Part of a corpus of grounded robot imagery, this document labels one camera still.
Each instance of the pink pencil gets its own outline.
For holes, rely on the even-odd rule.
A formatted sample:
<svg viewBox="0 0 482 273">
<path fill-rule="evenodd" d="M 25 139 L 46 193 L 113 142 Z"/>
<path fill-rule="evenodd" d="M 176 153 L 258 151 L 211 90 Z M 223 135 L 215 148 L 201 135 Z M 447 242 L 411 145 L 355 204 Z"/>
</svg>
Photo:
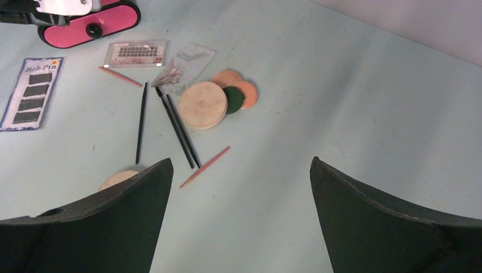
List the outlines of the pink pencil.
<svg viewBox="0 0 482 273">
<path fill-rule="evenodd" d="M 140 83 L 136 82 L 135 80 L 133 80 L 131 78 L 128 78 L 128 77 L 126 77 L 126 76 L 124 76 L 124 75 L 122 75 L 122 74 L 120 74 L 120 73 L 118 73 L 114 70 L 111 70 L 111 69 L 105 68 L 105 67 L 99 67 L 99 69 L 106 72 L 106 73 L 109 73 L 112 76 L 117 77 L 121 80 L 125 80 L 127 82 L 130 82 L 130 83 L 134 84 L 135 86 L 142 87 L 142 84 L 140 84 Z"/>
<path fill-rule="evenodd" d="M 222 150 L 220 153 L 218 153 L 217 156 L 213 157 L 211 160 L 209 160 L 204 166 L 202 166 L 200 169 L 198 169 L 195 173 L 193 173 L 193 175 L 191 175 L 187 180 L 186 182 L 184 182 L 179 188 L 183 188 L 184 186 L 186 186 L 187 184 L 189 184 L 189 182 L 193 181 L 198 175 L 201 174 L 201 172 L 203 172 L 205 169 L 207 169 L 211 164 L 213 164 L 216 160 L 218 160 L 222 155 L 224 155 L 227 150 L 229 150 L 229 146 L 227 146 L 224 150 Z"/>
</svg>

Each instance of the dark green disc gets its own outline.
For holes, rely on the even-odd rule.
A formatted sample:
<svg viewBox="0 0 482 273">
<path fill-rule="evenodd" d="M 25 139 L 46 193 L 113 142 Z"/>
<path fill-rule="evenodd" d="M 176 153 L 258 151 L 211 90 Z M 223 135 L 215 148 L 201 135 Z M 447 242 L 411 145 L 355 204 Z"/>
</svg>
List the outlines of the dark green disc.
<svg viewBox="0 0 482 273">
<path fill-rule="evenodd" d="M 227 111 L 226 114 L 236 113 L 241 106 L 243 106 L 244 95 L 239 88 L 234 86 L 228 86 L 223 88 L 223 91 L 227 97 Z"/>
</svg>

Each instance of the white wall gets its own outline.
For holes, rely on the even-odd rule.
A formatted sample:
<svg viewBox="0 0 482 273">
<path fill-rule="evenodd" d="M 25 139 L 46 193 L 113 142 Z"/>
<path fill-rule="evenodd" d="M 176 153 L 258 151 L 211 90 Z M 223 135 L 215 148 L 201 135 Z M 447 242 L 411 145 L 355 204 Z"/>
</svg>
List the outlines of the white wall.
<svg viewBox="0 0 482 273">
<path fill-rule="evenodd" d="M 312 0 L 482 66 L 480 0 Z"/>
</svg>

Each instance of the black eyeliner pencil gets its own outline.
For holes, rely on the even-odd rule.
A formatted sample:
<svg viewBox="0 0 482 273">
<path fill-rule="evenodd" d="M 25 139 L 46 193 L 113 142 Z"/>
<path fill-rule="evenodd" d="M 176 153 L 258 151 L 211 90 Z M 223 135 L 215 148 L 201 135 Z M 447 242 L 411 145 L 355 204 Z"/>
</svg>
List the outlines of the black eyeliner pencil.
<svg viewBox="0 0 482 273">
<path fill-rule="evenodd" d="M 148 83 L 146 83 L 144 86 L 144 92 L 142 93 L 142 103 L 140 105 L 139 132 L 137 134 L 136 164 L 139 164 L 140 143 L 142 141 L 142 131 L 144 129 L 144 112 L 146 110 L 147 84 Z"/>
<path fill-rule="evenodd" d="M 191 153 L 191 156 L 194 159 L 194 162 L 196 163 L 198 168 L 201 168 L 201 164 L 199 163 L 199 159 L 196 156 L 196 153 L 194 152 L 193 146 L 191 144 L 191 141 L 188 137 L 188 134 L 186 133 L 186 130 L 184 129 L 184 125 L 181 122 L 181 119 L 179 119 L 179 115 L 177 114 L 176 107 L 174 106 L 174 103 L 172 102 L 172 98 L 169 96 L 169 94 L 166 94 L 167 97 L 167 102 L 169 103 L 169 107 L 171 107 L 171 112 L 172 115 L 174 116 L 174 120 L 177 123 L 177 127 L 181 131 L 182 138 L 184 138 L 184 142 L 188 146 L 188 150 Z"/>
<path fill-rule="evenodd" d="M 179 140 L 179 143 L 181 144 L 182 150 L 184 151 L 184 154 L 186 155 L 186 158 L 188 159 L 189 166 L 191 166 L 191 169 L 194 169 L 194 164 L 193 161 L 191 160 L 191 157 L 189 156 L 188 149 L 186 148 L 184 141 L 182 140 L 182 136 L 179 133 L 179 130 L 177 129 L 176 122 L 174 121 L 174 118 L 172 117 L 171 111 L 169 111 L 169 107 L 166 104 L 166 101 L 164 100 L 163 93 L 161 92 L 161 89 L 156 86 L 156 92 L 157 95 L 161 98 L 161 101 L 163 102 L 164 108 L 166 110 L 167 116 L 169 117 L 169 120 L 171 121 L 172 127 L 174 128 L 174 131 L 176 132 L 177 139 Z"/>
</svg>

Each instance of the round makeup sponge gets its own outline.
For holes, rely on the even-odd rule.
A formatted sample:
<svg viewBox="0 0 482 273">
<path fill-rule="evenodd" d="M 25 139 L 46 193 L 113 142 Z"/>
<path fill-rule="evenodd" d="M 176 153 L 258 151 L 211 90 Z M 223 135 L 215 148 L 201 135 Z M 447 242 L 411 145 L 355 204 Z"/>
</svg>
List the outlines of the round makeup sponge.
<svg viewBox="0 0 482 273">
<path fill-rule="evenodd" d="M 204 130 L 220 123 L 226 115 L 226 95 L 217 84 L 199 82 L 187 88 L 179 101 L 179 116 L 189 126 Z"/>
<path fill-rule="evenodd" d="M 238 72 L 232 70 L 223 70 L 213 77 L 213 82 L 221 88 L 225 88 L 228 86 L 232 86 L 238 81 L 242 81 L 243 79 L 239 75 Z"/>
<path fill-rule="evenodd" d="M 227 110 L 226 114 L 233 114 L 236 113 L 244 102 L 244 95 L 243 92 L 237 87 L 228 86 L 223 88 L 223 91 L 227 97 Z"/>
<path fill-rule="evenodd" d="M 116 173 L 115 175 L 112 175 L 111 177 L 109 177 L 105 182 L 104 184 L 101 185 L 101 187 L 99 188 L 99 191 L 103 190 L 103 189 L 106 189 L 110 186 L 113 186 L 115 184 L 119 184 L 120 182 L 124 181 L 124 180 L 127 180 L 133 176 L 135 176 L 136 174 L 138 174 L 139 172 L 136 172 L 136 171 L 123 171 L 123 172 L 118 172 Z"/>
<path fill-rule="evenodd" d="M 244 103 L 241 106 L 241 109 L 248 109 L 252 107 L 257 102 L 257 90 L 256 87 L 247 81 L 238 81 L 233 85 L 234 87 L 239 88 L 244 95 Z"/>
</svg>

